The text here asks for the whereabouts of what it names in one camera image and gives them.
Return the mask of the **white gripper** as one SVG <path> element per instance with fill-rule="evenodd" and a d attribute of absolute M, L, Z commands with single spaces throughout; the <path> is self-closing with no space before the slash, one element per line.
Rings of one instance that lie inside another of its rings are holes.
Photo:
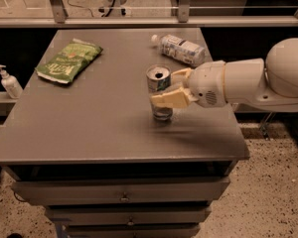
<path fill-rule="evenodd" d="M 187 108 L 196 102 L 204 108 L 223 107 L 225 62 L 210 61 L 192 70 L 189 67 L 171 73 L 172 83 L 186 83 L 189 88 L 179 87 L 150 96 L 150 102 L 159 108 Z"/>

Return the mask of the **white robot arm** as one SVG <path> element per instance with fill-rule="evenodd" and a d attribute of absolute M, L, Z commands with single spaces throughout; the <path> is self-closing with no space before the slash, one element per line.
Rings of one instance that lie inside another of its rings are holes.
<path fill-rule="evenodd" d="M 171 85 L 150 96 L 160 108 L 245 104 L 271 112 L 298 112 L 298 38 L 274 45 L 265 59 L 209 61 L 171 74 Z"/>

